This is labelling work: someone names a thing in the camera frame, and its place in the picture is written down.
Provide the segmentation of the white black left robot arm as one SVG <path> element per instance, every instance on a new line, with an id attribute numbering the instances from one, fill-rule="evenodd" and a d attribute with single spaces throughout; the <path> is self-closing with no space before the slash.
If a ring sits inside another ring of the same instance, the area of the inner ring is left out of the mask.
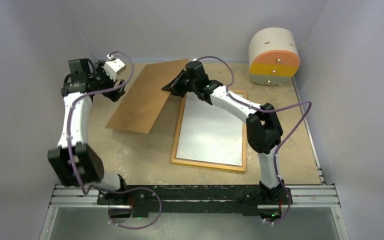
<path id="1" fill-rule="evenodd" d="M 95 64 L 88 58 L 69 60 L 68 66 L 70 72 L 61 88 L 63 129 L 47 159 L 63 186 L 81 187 L 86 193 L 95 187 L 110 192 L 110 199 L 122 205 L 128 201 L 129 191 L 120 175 L 105 171 L 101 158 L 89 146 L 88 120 L 96 94 L 113 102 L 125 94 L 116 82 L 126 65 L 111 55 Z"/>

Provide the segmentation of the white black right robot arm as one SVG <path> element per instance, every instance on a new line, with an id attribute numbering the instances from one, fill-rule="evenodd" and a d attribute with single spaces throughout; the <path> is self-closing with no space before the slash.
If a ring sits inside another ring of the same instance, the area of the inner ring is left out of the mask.
<path id="1" fill-rule="evenodd" d="M 290 190 L 280 175 L 277 149 L 284 133 L 274 107 L 246 102 L 218 80 L 210 79 L 200 61 L 188 62 L 184 69 L 162 91 L 185 97 L 193 93 L 211 106 L 235 116 L 245 124 L 248 145 L 257 153 L 260 167 L 260 196 L 268 204 L 280 197 L 290 198 Z"/>

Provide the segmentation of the brown cardboard backing board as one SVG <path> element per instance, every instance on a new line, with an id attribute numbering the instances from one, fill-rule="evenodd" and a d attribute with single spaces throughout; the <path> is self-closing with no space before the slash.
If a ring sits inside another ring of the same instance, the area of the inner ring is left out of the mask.
<path id="1" fill-rule="evenodd" d="M 162 88 L 179 75 L 188 61 L 185 58 L 147 64 L 105 127 L 148 134 L 170 95 Z"/>

